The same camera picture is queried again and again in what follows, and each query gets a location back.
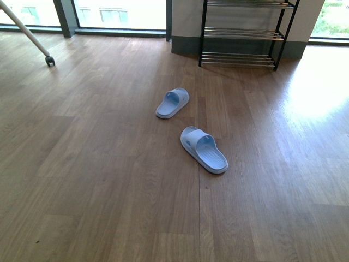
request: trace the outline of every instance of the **white pole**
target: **white pole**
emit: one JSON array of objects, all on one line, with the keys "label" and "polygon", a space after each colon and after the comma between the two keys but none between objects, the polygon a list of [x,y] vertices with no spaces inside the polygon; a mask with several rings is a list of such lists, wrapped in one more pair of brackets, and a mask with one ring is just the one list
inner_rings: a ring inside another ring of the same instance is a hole
[{"label": "white pole", "polygon": [[17,18],[17,16],[9,9],[5,3],[0,0],[0,9],[3,9],[4,12],[15,22],[15,24],[23,31],[23,33],[37,46],[38,49],[47,57],[50,56],[50,53],[41,45],[39,40],[33,35],[31,31]]}]

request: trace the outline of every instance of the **baseboard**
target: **baseboard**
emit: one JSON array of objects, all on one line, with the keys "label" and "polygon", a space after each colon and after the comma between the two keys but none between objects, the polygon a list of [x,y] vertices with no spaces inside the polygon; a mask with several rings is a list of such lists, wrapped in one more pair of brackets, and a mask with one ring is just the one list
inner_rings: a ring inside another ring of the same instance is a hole
[{"label": "baseboard", "polygon": [[[200,44],[199,37],[177,37],[172,36],[172,53],[198,54]],[[306,48],[306,42],[288,41],[285,45],[282,57],[301,59]],[[233,53],[268,53],[269,41],[263,40],[236,40],[236,39],[207,39],[204,50],[211,52],[233,52]],[[275,45],[275,52],[281,48],[281,43]]]}]

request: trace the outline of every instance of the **slide sandal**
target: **slide sandal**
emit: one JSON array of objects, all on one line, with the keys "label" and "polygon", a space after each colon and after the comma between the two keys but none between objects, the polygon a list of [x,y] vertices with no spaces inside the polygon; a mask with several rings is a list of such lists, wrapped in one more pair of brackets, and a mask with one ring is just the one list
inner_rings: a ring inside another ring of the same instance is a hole
[{"label": "slide sandal", "polygon": [[160,118],[171,118],[189,101],[189,94],[184,88],[176,88],[167,92],[159,105],[156,115]]},{"label": "slide sandal", "polygon": [[184,149],[191,154],[206,170],[214,174],[225,172],[229,165],[218,150],[214,138],[196,127],[187,127],[180,135]]}]

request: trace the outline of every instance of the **window sill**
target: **window sill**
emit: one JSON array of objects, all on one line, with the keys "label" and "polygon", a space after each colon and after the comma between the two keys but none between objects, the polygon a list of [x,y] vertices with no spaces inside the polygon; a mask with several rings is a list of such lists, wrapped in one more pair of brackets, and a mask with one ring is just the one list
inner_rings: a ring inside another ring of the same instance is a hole
[{"label": "window sill", "polygon": [[349,39],[335,39],[335,38],[310,38],[310,45],[332,45],[332,46],[349,46]]},{"label": "window sill", "polygon": [[[33,33],[54,33],[62,34],[62,29],[56,26],[27,26]],[[0,25],[0,31],[21,32],[18,26],[15,25]]]},{"label": "window sill", "polygon": [[75,30],[75,33],[83,35],[103,35],[107,37],[166,38],[165,30],[79,28]]}]

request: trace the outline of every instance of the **stand leg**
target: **stand leg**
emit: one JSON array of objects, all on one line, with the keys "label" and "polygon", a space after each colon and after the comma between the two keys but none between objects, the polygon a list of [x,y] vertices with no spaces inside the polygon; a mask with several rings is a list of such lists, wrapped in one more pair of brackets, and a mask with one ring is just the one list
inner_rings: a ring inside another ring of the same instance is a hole
[{"label": "stand leg", "polygon": [[53,63],[55,65],[55,61],[53,60],[53,57],[50,56],[50,53],[41,45],[39,40],[33,35],[31,31],[17,18],[17,16],[11,11],[10,8],[8,8],[5,3],[0,0],[0,9],[3,9],[4,12],[14,21],[14,23],[20,28],[20,30],[23,31],[23,33],[33,42],[34,45],[37,46],[37,48],[46,56],[46,62],[50,61],[50,63]]}]

